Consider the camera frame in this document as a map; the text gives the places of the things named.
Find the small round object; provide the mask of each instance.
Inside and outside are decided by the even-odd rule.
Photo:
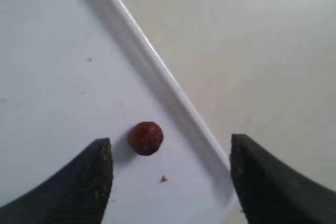
[[[162,141],[162,130],[154,122],[141,122],[128,135],[128,143],[141,156],[150,156],[157,152]]]

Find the beige floor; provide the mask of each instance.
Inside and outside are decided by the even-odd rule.
[[[123,1],[226,152],[247,133],[336,189],[336,0]]]

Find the small debris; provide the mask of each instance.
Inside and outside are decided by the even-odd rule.
[[[168,179],[166,178],[166,176],[163,175],[162,178],[160,179],[160,183],[164,183],[166,181],[168,181]]]

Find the white tray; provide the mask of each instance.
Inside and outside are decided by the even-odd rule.
[[[120,0],[0,0],[0,13],[0,205],[109,137],[103,223],[223,223],[228,159]],[[141,121],[165,135],[150,157],[125,140]]]

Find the white surface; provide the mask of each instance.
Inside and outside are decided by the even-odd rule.
[[[246,133],[336,190],[336,0],[123,1],[226,152]]]
[[[0,205],[108,136],[115,180],[103,223],[223,222],[234,198],[227,158],[118,0],[0,4]],[[125,136],[148,120],[165,140],[136,156]]]

